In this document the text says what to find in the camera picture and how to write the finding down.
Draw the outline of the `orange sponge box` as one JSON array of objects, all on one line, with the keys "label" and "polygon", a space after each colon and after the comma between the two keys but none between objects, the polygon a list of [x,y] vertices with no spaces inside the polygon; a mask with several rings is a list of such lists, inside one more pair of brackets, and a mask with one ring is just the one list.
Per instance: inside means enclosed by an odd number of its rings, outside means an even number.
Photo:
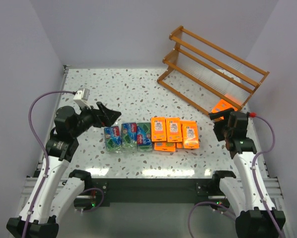
[{"label": "orange sponge box", "polygon": [[198,127],[195,121],[181,121],[183,148],[185,149],[198,149]]},{"label": "orange sponge box", "polygon": [[165,117],[151,118],[151,138],[152,142],[165,142],[167,140]]},{"label": "orange sponge box", "polygon": [[170,143],[182,142],[180,118],[166,118],[165,123],[166,123],[167,142],[170,142]]},{"label": "orange sponge box", "polygon": [[227,110],[227,109],[230,109],[230,108],[233,108],[235,111],[238,110],[238,108],[231,105],[230,103],[228,103],[224,99],[220,99],[220,101],[211,110],[211,113],[217,113],[217,112],[224,111],[224,110]]}]

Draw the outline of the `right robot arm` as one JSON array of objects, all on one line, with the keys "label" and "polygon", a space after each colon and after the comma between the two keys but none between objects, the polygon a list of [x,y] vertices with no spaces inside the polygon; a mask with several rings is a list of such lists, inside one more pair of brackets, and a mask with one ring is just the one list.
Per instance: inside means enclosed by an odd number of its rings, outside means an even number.
[{"label": "right robot arm", "polygon": [[258,152],[254,141],[247,137],[249,118],[256,113],[243,113],[232,108],[209,113],[214,121],[214,133],[225,147],[239,172],[236,179],[229,171],[213,175],[213,187],[228,198],[233,209],[235,229],[239,238],[282,238],[286,217],[278,211],[270,198],[258,165]]}]

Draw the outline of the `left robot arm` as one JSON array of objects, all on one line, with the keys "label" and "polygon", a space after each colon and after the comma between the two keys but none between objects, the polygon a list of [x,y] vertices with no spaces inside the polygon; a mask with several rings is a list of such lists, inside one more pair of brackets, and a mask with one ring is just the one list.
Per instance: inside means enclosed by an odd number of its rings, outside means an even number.
[{"label": "left robot arm", "polygon": [[79,143],[77,138],[90,127],[109,127],[121,112],[106,108],[85,107],[77,114],[73,107],[56,111],[55,127],[45,146],[41,172],[31,195],[17,218],[10,218],[6,228],[15,238],[55,238],[59,223],[74,200],[83,192],[94,190],[91,174],[82,170],[70,173],[66,184],[57,192],[61,178],[68,168]]}]

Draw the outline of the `wooden shelf rack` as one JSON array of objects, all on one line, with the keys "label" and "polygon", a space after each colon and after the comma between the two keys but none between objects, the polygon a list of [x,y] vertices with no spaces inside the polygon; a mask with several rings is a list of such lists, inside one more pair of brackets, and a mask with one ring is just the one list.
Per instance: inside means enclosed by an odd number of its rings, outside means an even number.
[{"label": "wooden shelf rack", "polygon": [[221,102],[242,110],[269,75],[184,26],[169,39],[175,45],[162,60],[167,69],[157,82],[206,115],[218,112]]}]

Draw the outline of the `blue sponge pack left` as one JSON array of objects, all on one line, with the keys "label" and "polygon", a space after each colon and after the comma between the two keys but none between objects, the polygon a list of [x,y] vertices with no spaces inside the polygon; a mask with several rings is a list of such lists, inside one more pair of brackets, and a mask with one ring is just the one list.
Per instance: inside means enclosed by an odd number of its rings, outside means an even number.
[{"label": "blue sponge pack left", "polygon": [[104,128],[105,147],[108,152],[122,152],[122,140],[117,125]]}]

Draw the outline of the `blue sponge pack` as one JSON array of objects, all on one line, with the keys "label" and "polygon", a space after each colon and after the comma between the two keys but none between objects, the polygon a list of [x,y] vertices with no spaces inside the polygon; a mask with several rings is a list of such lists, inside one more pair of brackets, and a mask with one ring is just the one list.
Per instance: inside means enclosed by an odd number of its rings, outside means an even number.
[{"label": "blue sponge pack", "polygon": [[104,128],[105,147],[108,152],[122,152],[122,140],[117,125]]},{"label": "blue sponge pack", "polygon": [[121,124],[121,136],[124,150],[137,150],[137,124],[135,122]]}]

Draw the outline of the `blue sponge pack middle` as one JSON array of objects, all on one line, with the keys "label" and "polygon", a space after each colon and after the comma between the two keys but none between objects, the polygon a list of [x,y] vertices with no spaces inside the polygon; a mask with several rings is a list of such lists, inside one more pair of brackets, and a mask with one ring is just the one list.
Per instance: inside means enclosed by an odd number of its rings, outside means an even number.
[{"label": "blue sponge pack middle", "polygon": [[124,150],[137,150],[137,124],[135,122],[121,124],[121,136]]}]

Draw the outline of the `green sponge pack right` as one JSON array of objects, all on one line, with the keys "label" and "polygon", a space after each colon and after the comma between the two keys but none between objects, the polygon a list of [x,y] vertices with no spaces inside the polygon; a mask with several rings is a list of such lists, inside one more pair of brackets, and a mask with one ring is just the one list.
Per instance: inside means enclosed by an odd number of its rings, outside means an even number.
[{"label": "green sponge pack right", "polygon": [[141,151],[152,150],[151,123],[137,123],[137,147]]}]

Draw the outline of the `orange box under right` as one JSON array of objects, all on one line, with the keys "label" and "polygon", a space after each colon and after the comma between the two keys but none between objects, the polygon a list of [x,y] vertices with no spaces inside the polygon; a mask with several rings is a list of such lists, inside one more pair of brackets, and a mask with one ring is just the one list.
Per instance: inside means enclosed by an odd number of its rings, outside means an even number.
[{"label": "orange box under right", "polygon": [[182,142],[177,142],[177,143],[176,143],[176,148],[177,148],[177,149],[182,149],[182,148],[184,148],[184,147],[183,147],[183,143],[182,143]]}]

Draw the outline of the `orange box under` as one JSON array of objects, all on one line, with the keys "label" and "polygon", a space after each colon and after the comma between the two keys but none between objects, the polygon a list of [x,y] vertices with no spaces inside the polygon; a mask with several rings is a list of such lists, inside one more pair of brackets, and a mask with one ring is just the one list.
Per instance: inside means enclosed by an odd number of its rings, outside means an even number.
[{"label": "orange box under", "polygon": [[182,149],[182,148],[184,148],[184,147],[183,147],[183,143],[182,143],[182,142],[177,142],[177,143],[176,143],[176,148],[177,148],[177,149]]},{"label": "orange box under", "polygon": [[163,152],[175,152],[176,151],[176,143],[155,142],[154,150],[155,151],[163,151]]}]

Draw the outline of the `orange box under left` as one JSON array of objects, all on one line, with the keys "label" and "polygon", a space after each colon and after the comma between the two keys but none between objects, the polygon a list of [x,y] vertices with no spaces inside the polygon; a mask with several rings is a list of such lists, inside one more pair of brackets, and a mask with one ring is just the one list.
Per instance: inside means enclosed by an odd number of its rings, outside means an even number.
[{"label": "orange box under left", "polygon": [[154,150],[155,151],[163,151],[163,152],[175,152],[176,151],[176,143],[155,142]]}]

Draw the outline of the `black table base frame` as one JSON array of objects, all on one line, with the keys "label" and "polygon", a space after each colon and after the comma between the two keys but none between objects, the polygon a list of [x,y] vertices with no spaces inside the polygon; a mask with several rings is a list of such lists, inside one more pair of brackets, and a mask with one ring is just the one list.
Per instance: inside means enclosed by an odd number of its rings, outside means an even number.
[{"label": "black table base frame", "polygon": [[104,192],[102,206],[112,203],[192,203],[211,201],[225,207],[220,191],[209,190],[210,178],[93,178],[93,187]]}]

